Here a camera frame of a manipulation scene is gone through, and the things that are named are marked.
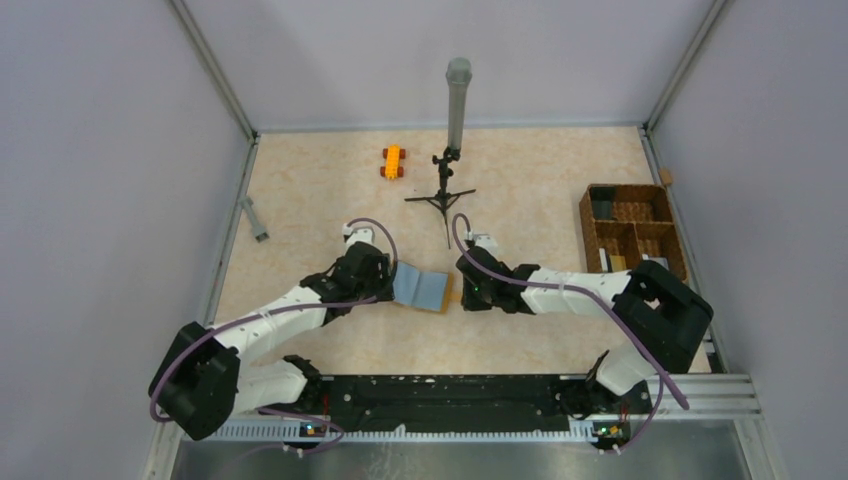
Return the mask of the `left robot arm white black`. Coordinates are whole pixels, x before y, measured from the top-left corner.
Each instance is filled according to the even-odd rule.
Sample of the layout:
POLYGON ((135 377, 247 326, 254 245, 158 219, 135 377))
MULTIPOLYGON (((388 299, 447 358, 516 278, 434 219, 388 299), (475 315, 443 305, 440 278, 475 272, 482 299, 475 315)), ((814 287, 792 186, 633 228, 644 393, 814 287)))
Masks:
POLYGON ((314 410, 321 388, 306 361, 258 366, 256 360, 360 305, 390 300, 392 267, 389 254, 354 241, 328 270, 240 319, 216 328, 185 324, 148 388, 152 418, 172 421, 202 440, 231 416, 268 405, 287 404, 302 414, 314 410))

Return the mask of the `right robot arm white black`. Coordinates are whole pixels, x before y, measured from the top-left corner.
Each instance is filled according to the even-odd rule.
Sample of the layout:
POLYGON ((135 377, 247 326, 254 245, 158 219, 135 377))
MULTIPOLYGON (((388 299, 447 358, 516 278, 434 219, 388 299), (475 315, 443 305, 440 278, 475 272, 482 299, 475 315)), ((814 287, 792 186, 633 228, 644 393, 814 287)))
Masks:
POLYGON ((586 397, 594 409, 614 411, 654 375, 680 405, 686 403, 670 377, 689 371, 714 309, 660 263, 642 260, 631 270, 612 273, 561 272, 536 264, 509 268, 475 245, 456 267, 466 311, 605 316, 619 327, 626 342, 602 354, 588 375, 586 397))

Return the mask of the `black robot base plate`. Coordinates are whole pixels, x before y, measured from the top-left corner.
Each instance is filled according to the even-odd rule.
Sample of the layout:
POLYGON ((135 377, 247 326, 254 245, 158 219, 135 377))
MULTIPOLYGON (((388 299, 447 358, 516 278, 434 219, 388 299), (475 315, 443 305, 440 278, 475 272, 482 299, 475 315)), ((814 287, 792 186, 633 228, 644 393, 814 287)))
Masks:
POLYGON ((650 412, 646 382, 617 396, 582 375, 323 375, 298 355, 283 362, 304 374, 284 410, 321 416, 347 434, 564 432, 595 415, 615 421, 650 412))

